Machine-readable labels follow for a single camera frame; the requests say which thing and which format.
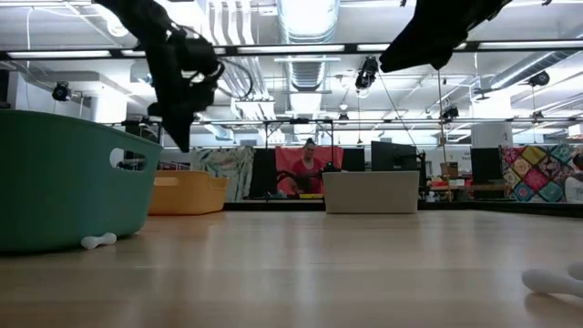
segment black camera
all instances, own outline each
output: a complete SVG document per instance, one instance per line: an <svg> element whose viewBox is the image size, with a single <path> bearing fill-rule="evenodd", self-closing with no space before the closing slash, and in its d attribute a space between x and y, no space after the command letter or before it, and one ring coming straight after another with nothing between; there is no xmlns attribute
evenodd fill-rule
<svg viewBox="0 0 583 328"><path fill-rule="evenodd" d="M56 101L71 100L71 89L69 89L68 82L56 82L56 87L53 89L53 99Z"/></svg>

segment white object on floor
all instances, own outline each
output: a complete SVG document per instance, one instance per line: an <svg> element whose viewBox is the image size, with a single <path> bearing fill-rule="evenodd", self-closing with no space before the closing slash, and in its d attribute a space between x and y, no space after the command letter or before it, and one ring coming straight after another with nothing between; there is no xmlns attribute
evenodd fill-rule
<svg viewBox="0 0 583 328"><path fill-rule="evenodd" d="M522 283L533 292L567 294L583 297L583 282L542 270L522 273Z"/></svg>
<svg viewBox="0 0 583 328"><path fill-rule="evenodd" d="M108 232L101 237L88 236L81 240L81 246L85 247L86 250L93 250L99 245L113 245L118 240L118 237Z"/></svg>
<svg viewBox="0 0 583 328"><path fill-rule="evenodd" d="M568 275L570 275L573 279L583 281L583 262L577 262L569 265Z"/></svg>

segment patchwork quilt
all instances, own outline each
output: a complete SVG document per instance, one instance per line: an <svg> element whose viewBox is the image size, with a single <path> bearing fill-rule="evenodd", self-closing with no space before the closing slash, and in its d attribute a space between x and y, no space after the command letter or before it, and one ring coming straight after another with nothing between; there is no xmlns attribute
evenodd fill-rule
<svg viewBox="0 0 583 328"><path fill-rule="evenodd" d="M564 202L565 179L573 175L569 145L501 148L500 159L510 197L524 202Z"/></svg>

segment basket handle hole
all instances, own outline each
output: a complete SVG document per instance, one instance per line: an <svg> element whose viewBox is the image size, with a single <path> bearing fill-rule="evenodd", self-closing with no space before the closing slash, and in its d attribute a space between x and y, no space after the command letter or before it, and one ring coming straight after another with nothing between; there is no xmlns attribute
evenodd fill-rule
<svg viewBox="0 0 583 328"><path fill-rule="evenodd" d="M143 154L132 152L133 159L125 159L126 151L124 149L113 149L109 153L109 163L114 169L122 169L133 172L140 172L146 168L148 161Z"/></svg>

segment wooden floor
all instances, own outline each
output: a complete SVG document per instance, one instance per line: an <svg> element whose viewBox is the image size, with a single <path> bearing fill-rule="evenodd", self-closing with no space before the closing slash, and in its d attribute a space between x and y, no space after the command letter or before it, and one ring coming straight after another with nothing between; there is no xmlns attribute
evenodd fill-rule
<svg viewBox="0 0 583 328"><path fill-rule="evenodd" d="M528 268L583 260L583 222L476 211L150 219L94 251L0 259L2 328L583 327Z"/></svg>

